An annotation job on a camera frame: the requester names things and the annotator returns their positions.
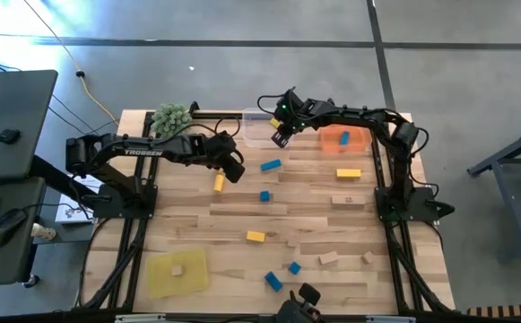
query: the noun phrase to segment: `gray floor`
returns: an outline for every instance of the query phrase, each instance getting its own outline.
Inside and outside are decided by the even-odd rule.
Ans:
[[[123,39],[372,40],[365,1],[143,0],[31,1],[59,34]],[[521,1],[376,0],[386,41],[521,42]],[[23,2],[0,2],[0,33],[47,35]],[[374,49],[72,47],[91,90],[115,115],[167,101],[209,109],[254,106],[260,94],[297,85],[302,97],[383,106]],[[431,134],[422,159],[439,199],[456,206],[441,222],[456,306],[521,303],[521,260],[498,261],[512,222],[490,174],[465,169],[521,134],[521,51],[388,50],[400,111]],[[56,95],[97,127],[109,121],[82,92],[58,46],[0,37],[0,63],[59,71]],[[51,107],[70,118],[55,102]],[[48,115],[38,154],[64,167],[64,142],[78,135]],[[43,246],[42,284],[0,286],[0,315],[67,310],[83,244]]]

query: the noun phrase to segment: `transparent container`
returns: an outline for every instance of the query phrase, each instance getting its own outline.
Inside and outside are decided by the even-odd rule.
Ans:
[[[324,153],[365,152],[371,144],[371,135],[367,128],[331,125],[319,130],[320,147]],[[340,145],[344,131],[350,133],[350,140],[348,144]]]
[[[274,112],[274,108],[265,108],[265,110]],[[276,129],[269,123],[272,118],[272,115],[258,108],[244,109],[242,111],[244,144],[254,148],[278,148],[278,145],[272,141],[272,136],[276,133]],[[290,138],[286,147],[290,147],[293,139],[294,136]]]

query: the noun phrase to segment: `blue cube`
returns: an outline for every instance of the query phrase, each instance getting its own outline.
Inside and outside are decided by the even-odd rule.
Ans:
[[[350,141],[350,132],[344,131],[340,137],[340,145],[347,145]]]
[[[262,191],[260,192],[260,200],[262,202],[268,202],[270,201],[270,193],[268,191]]]
[[[290,270],[291,273],[297,275],[298,272],[300,271],[301,269],[301,266],[298,265],[298,263],[296,261],[294,261],[293,263],[291,263],[290,267],[288,268],[288,270]]]
[[[280,166],[282,166],[282,162],[278,159],[263,163],[262,165],[260,165],[260,169],[262,171],[267,171]]]
[[[266,282],[272,287],[275,292],[279,292],[282,289],[282,283],[276,278],[276,275],[273,272],[269,272],[264,276]]]

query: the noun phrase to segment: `green plush toy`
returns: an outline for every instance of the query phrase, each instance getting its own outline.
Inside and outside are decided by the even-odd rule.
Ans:
[[[152,130],[161,134],[161,138],[168,138],[176,134],[183,127],[188,126],[190,114],[187,107],[182,104],[168,103],[162,104],[152,115]]]

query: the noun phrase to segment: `wooden table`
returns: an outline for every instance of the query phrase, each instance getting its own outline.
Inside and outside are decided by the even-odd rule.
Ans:
[[[141,135],[145,112],[123,111],[118,133]],[[213,127],[215,120],[198,122]],[[226,120],[220,129],[232,133],[236,122]],[[237,184],[226,180],[221,193],[213,191],[215,171],[166,160],[160,162],[156,179],[157,211],[147,230],[134,310],[275,313],[288,299],[290,289],[297,292],[302,283],[309,283],[322,293],[317,305],[322,313],[395,314],[386,236],[372,196],[377,183],[371,151],[325,155],[320,152],[318,136],[313,130],[294,136],[287,149],[246,147],[242,131],[236,138],[245,157],[246,172]],[[280,169],[266,173],[260,170],[260,164],[278,158],[282,160]],[[119,157],[111,164],[132,175],[135,158]],[[338,168],[361,169],[361,178],[338,181],[335,176]],[[416,179],[425,179],[419,156],[414,159],[412,171]],[[270,191],[273,199],[270,203],[260,202],[262,190]],[[355,211],[333,209],[331,196],[337,195],[364,196],[366,204]],[[122,226],[122,220],[112,220],[92,244],[83,288],[85,300],[92,297],[114,267]],[[409,223],[409,226],[418,271],[432,291],[454,308],[438,236],[425,223]],[[266,242],[247,242],[248,230],[266,232]],[[298,239],[297,248],[287,246],[289,237]],[[146,259],[195,247],[206,252],[208,289],[149,300],[144,272]],[[337,251],[340,259],[320,265],[318,256],[330,251]],[[376,256],[371,264],[365,265],[360,257],[368,251]],[[299,275],[288,272],[292,261],[302,266]],[[281,292],[274,292],[265,283],[264,276],[269,271],[283,282]],[[412,306],[409,279],[403,269],[402,276],[406,300]],[[121,301],[127,277],[128,272],[121,284]]]

